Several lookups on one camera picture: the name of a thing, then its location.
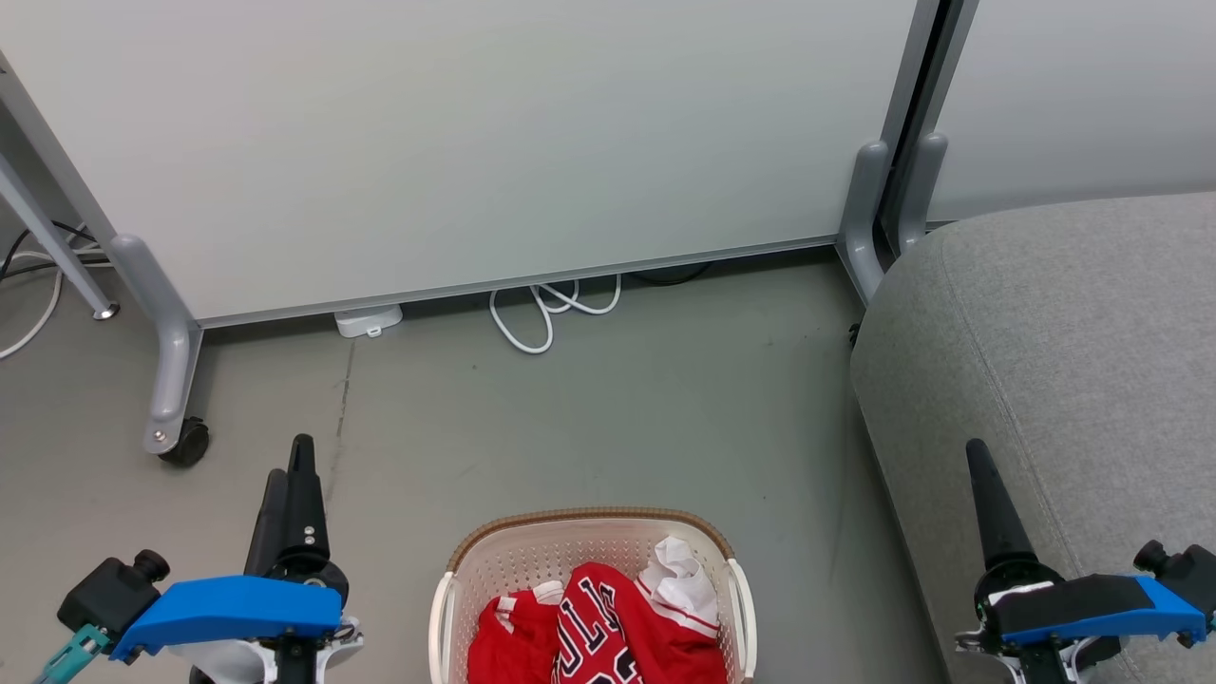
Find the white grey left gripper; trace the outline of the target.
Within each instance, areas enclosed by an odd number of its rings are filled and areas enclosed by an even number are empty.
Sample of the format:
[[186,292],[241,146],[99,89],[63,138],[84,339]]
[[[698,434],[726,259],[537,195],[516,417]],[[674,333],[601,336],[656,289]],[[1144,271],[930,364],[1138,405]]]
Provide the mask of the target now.
[[192,602],[190,684],[326,684],[364,646],[359,619],[338,612],[351,584],[330,555],[315,442],[295,434],[287,473],[268,476],[246,557],[246,574],[269,574],[206,581]]

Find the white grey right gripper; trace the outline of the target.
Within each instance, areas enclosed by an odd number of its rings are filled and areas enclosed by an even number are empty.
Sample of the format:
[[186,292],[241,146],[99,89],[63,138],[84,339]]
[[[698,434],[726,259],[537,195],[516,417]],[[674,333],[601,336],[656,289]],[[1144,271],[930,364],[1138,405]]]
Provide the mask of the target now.
[[1120,637],[1047,637],[1037,645],[1013,645],[1000,637],[998,623],[989,616],[1000,598],[1055,587],[1064,583],[1064,577],[1037,561],[1015,503],[983,439],[967,442],[967,464],[985,573],[974,593],[978,628],[956,633],[955,651],[993,658],[1008,671],[1013,684],[1090,684],[1099,663],[1122,654]]

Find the red basketball jersey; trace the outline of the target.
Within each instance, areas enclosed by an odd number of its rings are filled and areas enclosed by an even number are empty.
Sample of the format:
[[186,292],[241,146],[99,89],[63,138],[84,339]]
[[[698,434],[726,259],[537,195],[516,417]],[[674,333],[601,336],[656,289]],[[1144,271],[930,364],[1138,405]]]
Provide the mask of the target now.
[[717,594],[698,571],[582,564],[561,598],[552,684],[730,684]]

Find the grey fabric sofa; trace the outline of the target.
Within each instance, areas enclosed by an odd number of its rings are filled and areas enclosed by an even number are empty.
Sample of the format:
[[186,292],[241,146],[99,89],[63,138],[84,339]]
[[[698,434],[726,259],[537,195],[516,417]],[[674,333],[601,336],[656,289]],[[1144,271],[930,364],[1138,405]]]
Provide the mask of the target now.
[[851,377],[948,684],[984,571],[966,459],[986,443],[1038,559],[1128,573],[1216,554],[1216,192],[951,222],[886,270]]

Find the black caster wheel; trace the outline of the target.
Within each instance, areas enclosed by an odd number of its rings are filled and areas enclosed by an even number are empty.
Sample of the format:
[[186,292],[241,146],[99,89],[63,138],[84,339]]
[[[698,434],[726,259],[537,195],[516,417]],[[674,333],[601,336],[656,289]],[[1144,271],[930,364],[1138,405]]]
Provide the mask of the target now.
[[198,416],[190,416],[182,420],[178,444],[158,454],[158,458],[174,469],[190,469],[204,458],[209,445],[209,426]]

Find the long grey partition leg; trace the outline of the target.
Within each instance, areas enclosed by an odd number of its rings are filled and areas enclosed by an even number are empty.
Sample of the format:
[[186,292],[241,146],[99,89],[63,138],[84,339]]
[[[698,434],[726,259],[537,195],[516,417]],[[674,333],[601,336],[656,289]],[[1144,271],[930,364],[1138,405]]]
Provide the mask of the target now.
[[157,335],[158,361],[143,428],[143,449],[158,456],[178,444],[182,420],[191,416],[188,398],[203,330],[143,239],[116,235],[109,241],[109,260]]

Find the white power box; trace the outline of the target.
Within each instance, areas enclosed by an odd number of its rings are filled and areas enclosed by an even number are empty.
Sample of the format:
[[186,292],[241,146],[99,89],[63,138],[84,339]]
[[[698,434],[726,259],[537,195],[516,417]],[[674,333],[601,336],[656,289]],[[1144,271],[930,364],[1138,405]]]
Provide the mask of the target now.
[[399,325],[404,316],[399,304],[364,307],[348,309],[347,312],[334,312],[334,325],[340,336],[348,340],[368,337],[376,338],[385,329]]

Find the cream plastic laundry basket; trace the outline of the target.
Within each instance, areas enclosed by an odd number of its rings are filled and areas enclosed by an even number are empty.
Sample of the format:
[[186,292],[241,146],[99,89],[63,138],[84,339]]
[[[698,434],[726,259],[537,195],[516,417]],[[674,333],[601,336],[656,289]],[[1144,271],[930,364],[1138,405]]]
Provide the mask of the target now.
[[430,601],[430,684],[467,684],[467,654],[477,617],[499,595],[544,581],[568,581],[586,562],[609,564],[635,576],[658,542],[688,544],[717,593],[730,684],[754,684],[758,665],[756,613],[745,572],[730,542],[691,512],[655,508],[559,509],[500,517],[456,546]]

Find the white crumpled cloth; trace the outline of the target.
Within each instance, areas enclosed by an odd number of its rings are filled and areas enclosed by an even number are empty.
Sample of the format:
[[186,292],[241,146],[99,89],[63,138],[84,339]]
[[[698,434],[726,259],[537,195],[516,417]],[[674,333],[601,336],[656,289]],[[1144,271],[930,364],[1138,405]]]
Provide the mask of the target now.
[[717,592],[686,542],[670,536],[658,542],[635,585],[662,618],[717,637]]

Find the grey metal pole with foot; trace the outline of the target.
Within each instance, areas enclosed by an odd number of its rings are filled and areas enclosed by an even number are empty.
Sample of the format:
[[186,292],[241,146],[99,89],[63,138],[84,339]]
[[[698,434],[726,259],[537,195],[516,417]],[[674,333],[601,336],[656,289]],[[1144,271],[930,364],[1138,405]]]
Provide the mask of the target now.
[[83,296],[88,305],[94,312],[95,320],[107,320],[116,316],[119,305],[109,299],[108,295],[101,290],[95,277],[92,277],[77,253],[68,245],[64,235],[49,222],[47,213],[43,211],[26,183],[18,176],[9,159],[0,153],[0,198],[5,200],[26,225],[30,237],[38,239],[43,248],[47,251],[52,263],[64,273],[79,295]]

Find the wide white partition panel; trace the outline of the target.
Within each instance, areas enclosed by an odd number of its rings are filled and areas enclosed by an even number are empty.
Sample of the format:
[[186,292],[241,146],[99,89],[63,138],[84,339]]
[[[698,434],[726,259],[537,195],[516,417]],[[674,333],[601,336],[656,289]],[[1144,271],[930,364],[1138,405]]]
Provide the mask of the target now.
[[199,323],[829,243],[925,0],[0,0],[12,113]]

